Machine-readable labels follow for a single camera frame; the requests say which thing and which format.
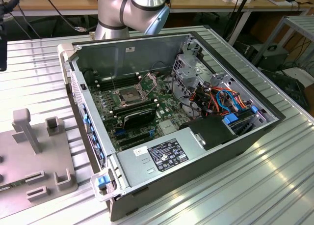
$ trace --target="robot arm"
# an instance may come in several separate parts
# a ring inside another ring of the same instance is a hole
[[[165,0],[98,0],[95,40],[129,37],[128,27],[153,35],[169,14]]]

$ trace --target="black stand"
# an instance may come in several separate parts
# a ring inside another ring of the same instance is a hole
[[[226,39],[231,32],[232,28],[236,26],[236,22],[238,21],[238,18],[241,16],[241,11],[245,5],[247,0],[243,0],[241,5],[239,6],[238,10],[236,13],[232,13],[231,18],[230,18],[230,23],[227,24],[227,28],[223,34],[223,38]]]
[[[0,71],[6,70],[7,37],[3,22],[4,11],[0,8]]]

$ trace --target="blue latch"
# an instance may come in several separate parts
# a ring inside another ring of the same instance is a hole
[[[252,107],[251,107],[251,110],[252,110],[254,113],[256,113],[257,111],[259,111],[259,109],[257,109],[256,106],[252,106]]]
[[[83,119],[83,122],[84,122],[84,123],[86,123],[87,118],[88,118],[88,115],[87,115],[87,114],[85,114],[85,115],[84,115],[84,119]]]
[[[104,176],[101,176],[97,179],[98,179],[98,187],[100,190],[106,188],[106,185],[110,182],[109,175],[104,175]]]
[[[230,114],[227,114],[224,116],[224,121],[227,124],[230,124],[230,123],[237,121],[237,120],[238,120],[238,117],[234,113],[230,113]]]

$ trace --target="metal workbench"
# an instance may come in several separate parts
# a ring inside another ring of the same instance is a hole
[[[113,224],[313,224],[313,118],[214,31],[189,27],[164,29],[162,33],[191,30],[216,48],[287,118],[244,154]],[[60,43],[89,39],[75,36],[9,43],[8,70],[0,74],[0,130],[12,128],[13,108],[29,108],[31,124],[55,115],[64,119],[79,187],[71,194],[4,218],[2,225],[110,223],[105,203],[95,199],[89,183],[92,169],[56,52]],[[216,61],[204,58],[218,69]]]

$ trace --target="warning label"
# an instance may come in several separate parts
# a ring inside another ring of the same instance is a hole
[[[148,148],[148,152],[160,172],[188,160],[187,155],[175,138]]]

